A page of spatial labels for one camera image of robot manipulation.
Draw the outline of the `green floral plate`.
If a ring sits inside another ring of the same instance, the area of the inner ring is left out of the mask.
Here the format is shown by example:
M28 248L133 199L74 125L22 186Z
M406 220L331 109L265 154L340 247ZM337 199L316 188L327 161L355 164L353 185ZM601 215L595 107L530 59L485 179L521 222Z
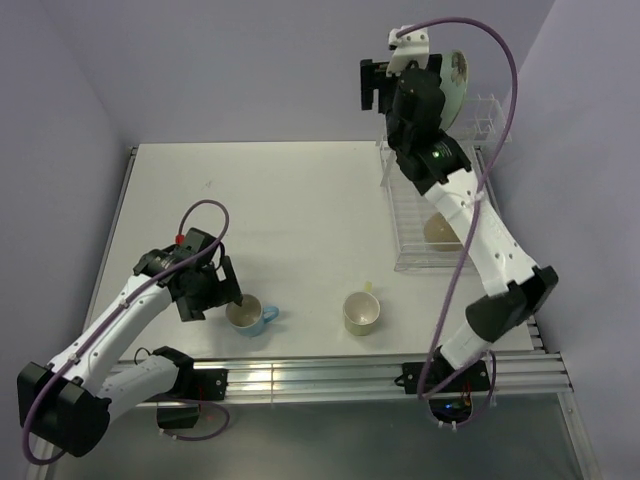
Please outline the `green floral plate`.
M444 54L431 54L429 68L439 74L440 89L444 93L445 102L441 113L440 128L448 130L462 109L466 98L469 65L466 56L460 50L452 50Z

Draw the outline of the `beige bowl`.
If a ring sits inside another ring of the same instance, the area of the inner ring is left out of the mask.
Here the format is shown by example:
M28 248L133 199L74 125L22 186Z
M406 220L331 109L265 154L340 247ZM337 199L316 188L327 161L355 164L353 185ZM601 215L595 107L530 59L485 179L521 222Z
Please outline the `beige bowl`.
M455 252L462 249L457 235L440 213L432 215L424 224L425 242L439 252Z

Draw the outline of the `blue mug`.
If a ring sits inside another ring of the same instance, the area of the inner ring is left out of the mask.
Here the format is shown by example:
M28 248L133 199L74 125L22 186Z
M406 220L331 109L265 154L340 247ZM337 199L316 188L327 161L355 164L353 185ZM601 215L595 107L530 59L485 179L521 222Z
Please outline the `blue mug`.
M240 305L229 303L225 309L225 317L232 328L244 337L260 335L266 325L275 320L280 310L275 306L263 306L254 295L244 294Z

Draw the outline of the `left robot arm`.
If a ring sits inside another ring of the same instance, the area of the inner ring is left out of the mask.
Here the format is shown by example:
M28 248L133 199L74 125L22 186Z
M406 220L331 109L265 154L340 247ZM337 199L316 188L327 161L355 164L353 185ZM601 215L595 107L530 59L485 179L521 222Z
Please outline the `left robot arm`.
M18 374L25 456L41 462L29 448L29 436L36 435L61 453L82 457L114 420L139 403L190 395L194 361L170 347L118 374L111 370L170 305L189 322L203 319L211 308L241 302L231 259L218 237L192 228L177 243L143 255L117 298L72 345L45 365L28 363Z

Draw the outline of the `yellow mug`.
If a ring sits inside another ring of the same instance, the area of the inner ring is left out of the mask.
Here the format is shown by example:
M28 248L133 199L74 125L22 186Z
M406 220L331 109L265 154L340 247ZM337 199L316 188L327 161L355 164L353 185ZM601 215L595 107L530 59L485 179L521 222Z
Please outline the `yellow mug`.
M354 336L369 335L381 313L381 305L373 294L373 284L367 281L360 291L349 294L342 307L345 329Z

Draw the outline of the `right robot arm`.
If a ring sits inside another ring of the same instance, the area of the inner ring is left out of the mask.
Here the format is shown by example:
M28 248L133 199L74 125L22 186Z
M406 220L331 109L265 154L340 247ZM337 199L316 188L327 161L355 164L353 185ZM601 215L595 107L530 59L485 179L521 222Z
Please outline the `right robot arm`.
M360 63L361 108L385 117L387 142L402 174L443 216L480 275L485 294L465 310L458 331L436 350L435 383L452 390L478 358L511 329L533 316L558 284L520 246L484 196L484 183L460 144L445 131L447 100L442 58L425 67L412 61L400 73L388 63Z

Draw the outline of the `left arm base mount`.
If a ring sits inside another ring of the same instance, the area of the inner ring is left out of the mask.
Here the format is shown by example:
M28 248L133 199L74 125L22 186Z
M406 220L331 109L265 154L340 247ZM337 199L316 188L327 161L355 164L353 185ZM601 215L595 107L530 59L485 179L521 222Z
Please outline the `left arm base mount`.
M209 427L221 427L225 414L216 404L225 399L227 384L227 369L195 369L188 380L179 380L177 387L150 399L159 403L157 426L178 435L183 435L183 430L188 430L188 435L203 435Z

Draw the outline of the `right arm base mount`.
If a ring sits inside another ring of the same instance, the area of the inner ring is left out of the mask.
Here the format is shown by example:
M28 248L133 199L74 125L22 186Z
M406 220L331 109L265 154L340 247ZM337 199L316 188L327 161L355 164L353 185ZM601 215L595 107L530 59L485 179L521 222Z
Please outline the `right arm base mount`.
M425 377L424 386L419 389L422 367L423 364L419 362L403 363L401 374L394 379L394 384L403 388L406 395L417 395L421 391L426 397L454 372L445 360L435 358ZM486 394L483 406L487 406L494 393L495 377L486 363L478 360L430 396L427 400L429 412L438 427L449 427L455 431L468 422L475 411L474 394Z

